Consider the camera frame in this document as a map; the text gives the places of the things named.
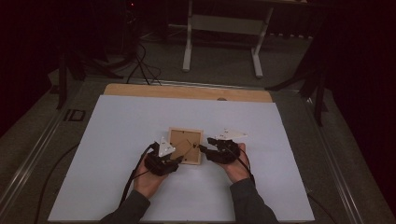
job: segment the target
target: forearm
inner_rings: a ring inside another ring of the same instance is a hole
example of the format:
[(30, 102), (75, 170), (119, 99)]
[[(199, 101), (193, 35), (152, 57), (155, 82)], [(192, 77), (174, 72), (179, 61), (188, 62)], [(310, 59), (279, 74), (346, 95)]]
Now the forearm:
[(125, 202), (116, 211), (102, 218), (100, 223), (138, 223), (140, 218), (145, 215), (149, 205), (150, 202), (145, 196), (133, 190)]
[(237, 223), (278, 223), (274, 212), (264, 203), (250, 179), (232, 184), (230, 190)]

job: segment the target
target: white tabletop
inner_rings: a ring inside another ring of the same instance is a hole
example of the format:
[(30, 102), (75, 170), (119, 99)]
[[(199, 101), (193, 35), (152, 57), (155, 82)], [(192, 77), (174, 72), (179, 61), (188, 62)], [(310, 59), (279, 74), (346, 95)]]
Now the white tabletop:
[[(93, 221), (113, 212), (141, 153), (167, 137), (169, 127), (204, 130), (203, 145), (224, 128), (247, 133), (257, 189), (279, 221), (310, 221), (307, 200), (274, 103), (133, 96), (99, 98), (49, 221)], [(226, 174), (203, 156), (182, 164), (150, 199), (143, 221), (234, 221)]]

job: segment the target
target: hand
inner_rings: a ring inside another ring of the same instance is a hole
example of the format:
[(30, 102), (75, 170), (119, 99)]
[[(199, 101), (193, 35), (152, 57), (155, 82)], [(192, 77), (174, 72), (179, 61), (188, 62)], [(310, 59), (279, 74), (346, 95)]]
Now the hand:
[(142, 162), (140, 163), (139, 167), (136, 170), (136, 175), (143, 174), (137, 177), (134, 180), (134, 189), (145, 196), (147, 199), (150, 199), (157, 189), (160, 187), (161, 183), (165, 180), (168, 175), (157, 176), (150, 172), (145, 166), (145, 158), (143, 158)]
[[(238, 146), (243, 151), (240, 153), (239, 159), (248, 167), (248, 157), (247, 154), (244, 153), (246, 152), (247, 148), (244, 143), (240, 143)], [(242, 179), (250, 178), (247, 169), (241, 164), (239, 160), (235, 160), (229, 164), (217, 164), (225, 170), (225, 173), (233, 183)]]

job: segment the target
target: left hand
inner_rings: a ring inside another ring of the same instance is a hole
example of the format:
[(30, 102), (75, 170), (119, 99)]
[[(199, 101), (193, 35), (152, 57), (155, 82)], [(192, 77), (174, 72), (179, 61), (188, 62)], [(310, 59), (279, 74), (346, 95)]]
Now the left hand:
[(136, 170), (136, 175), (143, 174), (137, 177), (134, 180), (134, 189), (145, 196), (147, 199), (150, 199), (157, 189), (160, 187), (161, 183), (165, 180), (168, 175), (157, 176), (152, 172), (148, 172), (148, 169), (145, 166), (145, 159), (147, 155), (143, 158), (139, 167)]

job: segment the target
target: wooden frame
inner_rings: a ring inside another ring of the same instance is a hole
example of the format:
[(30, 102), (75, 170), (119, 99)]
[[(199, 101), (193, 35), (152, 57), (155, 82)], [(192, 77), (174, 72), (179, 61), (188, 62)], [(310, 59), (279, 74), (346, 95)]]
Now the wooden frame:
[(183, 164), (201, 164), (201, 151), (198, 146), (202, 143), (203, 130), (169, 128), (169, 143), (176, 148), (171, 159), (184, 156)]

